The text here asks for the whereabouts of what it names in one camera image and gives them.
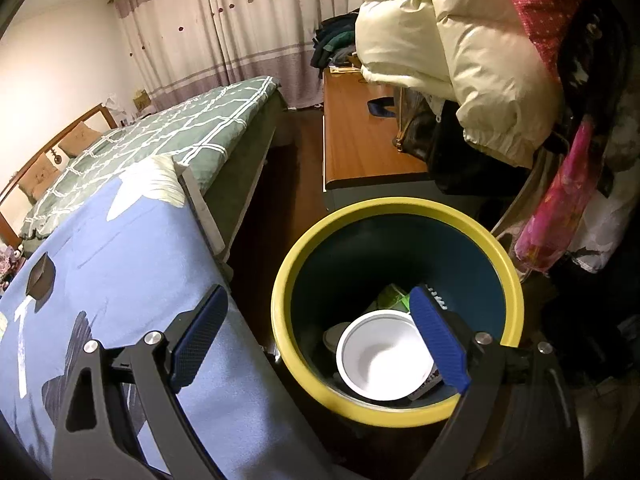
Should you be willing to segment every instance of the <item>white paper bowl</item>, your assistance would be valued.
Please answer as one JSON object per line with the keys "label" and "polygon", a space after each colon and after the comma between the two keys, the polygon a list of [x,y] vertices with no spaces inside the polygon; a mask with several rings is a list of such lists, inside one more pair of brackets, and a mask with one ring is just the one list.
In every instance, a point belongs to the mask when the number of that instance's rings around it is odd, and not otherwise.
{"label": "white paper bowl", "polygon": [[356,319],[342,334],[335,357],[347,386],[372,400],[413,393],[433,367],[414,320],[397,310],[376,310]]}

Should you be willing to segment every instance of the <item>blue strap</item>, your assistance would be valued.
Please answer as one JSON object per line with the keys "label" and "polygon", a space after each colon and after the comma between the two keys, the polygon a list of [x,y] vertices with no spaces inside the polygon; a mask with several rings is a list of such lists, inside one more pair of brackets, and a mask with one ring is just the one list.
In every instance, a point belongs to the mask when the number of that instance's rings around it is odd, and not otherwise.
{"label": "blue strap", "polygon": [[369,113],[375,117],[395,117],[396,113],[391,110],[387,110],[385,107],[387,106],[395,106],[393,97],[378,97],[377,99],[372,99],[371,101],[367,101],[367,107],[369,108]]}

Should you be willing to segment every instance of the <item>yellow trash can rim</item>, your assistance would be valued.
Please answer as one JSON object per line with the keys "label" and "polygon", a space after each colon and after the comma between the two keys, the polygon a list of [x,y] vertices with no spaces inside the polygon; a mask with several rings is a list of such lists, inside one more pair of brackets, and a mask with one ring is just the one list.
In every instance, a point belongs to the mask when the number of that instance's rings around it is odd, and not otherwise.
{"label": "yellow trash can rim", "polygon": [[332,389],[308,368],[292,338],[290,301],[296,278],[306,258],[329,235],[358,220],[384,214],[415,214],[444,222],[473,240],[494,266],[506,306],[500,343],[517,346],[524,323],[524,298],[515,268],[498,241],[478,222],[449,206],[420,198],[377,198],[342,208],[315,224],[285,257],[271,296],[271,325],[283,361],[296,381],[323,406],[339,415],[370,426],[409,428],[449,418],[459,395],[420,408],[387,408],[368,404]]}

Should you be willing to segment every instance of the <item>metal screw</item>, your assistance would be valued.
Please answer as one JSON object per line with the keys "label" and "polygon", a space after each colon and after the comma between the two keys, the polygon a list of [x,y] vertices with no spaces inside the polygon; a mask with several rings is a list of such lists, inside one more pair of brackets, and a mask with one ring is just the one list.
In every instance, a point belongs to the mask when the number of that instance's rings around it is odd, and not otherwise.
{"label": "metal screw", "polygon": [[489,345],[493,340],[494,338],[487,332],[478,332],[476,334],[476,343],[480,345]]}
{"label": "metal screw", "polygon": [[145,335],[145,343],[148,345],[155,345],[156,343],[159,343],[161,339],[162,339],[162,334],[159,333],[157,330],[153,330],[152,332],[147,332],[147,334]]}
{"label": "metal screw", "polygon": [[551,352],[554,351],[554,348],[551,346],[551,343],[540,341],[540,343],[538,343],[538,351],[541,354],[551,354]]}
{"label": "metal screw", "polygon": [[94,353],[98,349],[98,342],[91,339],[91,341],[87,341],[84,343],[84,351],[88,354]]}

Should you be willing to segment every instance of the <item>trash can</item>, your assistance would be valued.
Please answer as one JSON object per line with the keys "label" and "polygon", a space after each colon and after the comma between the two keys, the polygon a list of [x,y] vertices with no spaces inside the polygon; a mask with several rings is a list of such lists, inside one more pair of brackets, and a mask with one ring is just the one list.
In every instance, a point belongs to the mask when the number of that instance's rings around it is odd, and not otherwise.
{"label": "trash can", "polygon": [[375,402],[335,379],[322,334],[356,319],[386,285],[427,283],[476,331],[517,346],[524,302],[500,244],[465,214],[417,198],[379,198],[319,221],[289,251],[276,277],[271,322],[296,381],[318,402],[363,424],[423,426],[448,418],[458,394],[441,384],[417,400]]}

